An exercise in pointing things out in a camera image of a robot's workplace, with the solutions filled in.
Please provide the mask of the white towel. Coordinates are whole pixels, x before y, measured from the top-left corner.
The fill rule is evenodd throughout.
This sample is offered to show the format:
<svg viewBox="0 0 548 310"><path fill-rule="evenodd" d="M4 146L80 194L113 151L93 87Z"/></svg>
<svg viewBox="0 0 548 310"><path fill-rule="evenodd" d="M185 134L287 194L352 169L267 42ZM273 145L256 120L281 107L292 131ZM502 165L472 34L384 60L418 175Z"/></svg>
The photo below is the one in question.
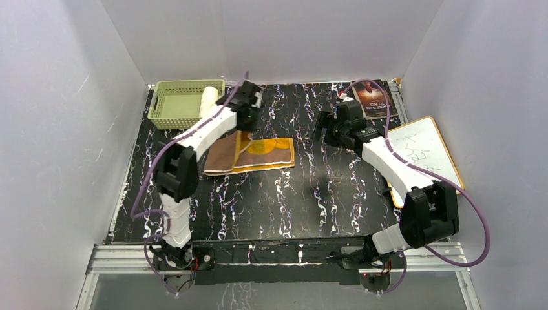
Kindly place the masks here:
<svg viewBox="0 0 548 310"><path fill-rule="evenodd" d="M219 92L215 87L207 86L202 92L200 110L198 116L205 118L209 115L211 109L216 105L219 99Z"/></svg>

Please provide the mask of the orange patterned towel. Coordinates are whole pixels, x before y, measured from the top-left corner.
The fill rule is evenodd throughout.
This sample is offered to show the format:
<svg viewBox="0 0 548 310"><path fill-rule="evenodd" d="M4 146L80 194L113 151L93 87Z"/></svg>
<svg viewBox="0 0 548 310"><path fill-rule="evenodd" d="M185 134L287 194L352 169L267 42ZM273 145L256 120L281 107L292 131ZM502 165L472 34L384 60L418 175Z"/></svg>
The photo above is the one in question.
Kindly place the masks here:
<svg viewBox="0 0 548 310"><path fill-rule="evenodd" d="M295 166L293 138L253 139L250 132L236 131L213 143L207 153L204 174L224 176L269 171Z"/></svg>

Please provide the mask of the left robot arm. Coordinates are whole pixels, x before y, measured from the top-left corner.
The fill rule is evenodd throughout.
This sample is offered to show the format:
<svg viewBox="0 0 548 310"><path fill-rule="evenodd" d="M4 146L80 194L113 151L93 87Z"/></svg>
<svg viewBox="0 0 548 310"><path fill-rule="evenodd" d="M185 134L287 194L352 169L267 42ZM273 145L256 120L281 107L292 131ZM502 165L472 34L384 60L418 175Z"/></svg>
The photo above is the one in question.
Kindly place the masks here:
<svg viewBox="0 0 548 310"><path fill-rule="evenodd" d="M173 138L153 172L153 183L160 193L165 229L162 239L172 248L168 260L178 269L193 261L193 252L185 245L191 239L189 226L190 197L198 187L198 162L225 133L234 129L257 128L263 88L245 80L230 94L217 100L202 118L184 134Z"/></svg>

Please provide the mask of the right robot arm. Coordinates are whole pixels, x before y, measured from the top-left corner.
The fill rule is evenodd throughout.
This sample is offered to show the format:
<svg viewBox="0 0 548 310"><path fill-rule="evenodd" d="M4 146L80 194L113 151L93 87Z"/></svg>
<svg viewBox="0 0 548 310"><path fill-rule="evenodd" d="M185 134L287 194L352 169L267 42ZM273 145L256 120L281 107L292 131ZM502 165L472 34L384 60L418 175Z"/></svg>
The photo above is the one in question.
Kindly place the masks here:
<svg viewBox="0 0 548 310"><path fill-rule="evenodd" d="M386 138L367 125L359 107L356 100L341 101L335 112L320 112L313 138L360 154L393 190L405 195L399 223L367 236L364 241L365 262L381 267L392 252L418 249L458 233L457 194L447 182L425 176L399 161L386 146Z"/></svg>

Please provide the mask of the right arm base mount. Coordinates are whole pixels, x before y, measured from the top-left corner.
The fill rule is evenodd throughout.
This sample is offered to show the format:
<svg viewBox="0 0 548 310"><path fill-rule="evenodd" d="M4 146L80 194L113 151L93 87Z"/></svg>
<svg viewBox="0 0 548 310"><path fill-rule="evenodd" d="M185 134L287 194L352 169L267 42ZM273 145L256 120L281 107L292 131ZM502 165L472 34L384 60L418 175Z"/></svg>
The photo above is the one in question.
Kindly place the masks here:
<svg viewBox="0 0 548 310"><path fill-rule="evenodd" d="M337 257L338 264L344 269L371 269L371 273L386 274L393 269L403 268L403 257L400 253L378 254L369 246L344 246L332 256Z"/></svg>

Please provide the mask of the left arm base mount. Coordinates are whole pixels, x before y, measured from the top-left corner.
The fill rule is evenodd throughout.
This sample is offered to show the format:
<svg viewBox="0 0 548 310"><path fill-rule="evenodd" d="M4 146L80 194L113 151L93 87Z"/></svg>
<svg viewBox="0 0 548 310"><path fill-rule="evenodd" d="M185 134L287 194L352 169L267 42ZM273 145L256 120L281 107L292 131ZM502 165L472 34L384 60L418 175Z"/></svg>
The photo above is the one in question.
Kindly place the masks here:
<svg viewBox="0 0 548 310"><path fill-rule="evenodd" d="M215 266L215 250L195 246L192 242L182 248L173 247L165 240L147 245L153 266L159 271L208 271Z"/></svg>

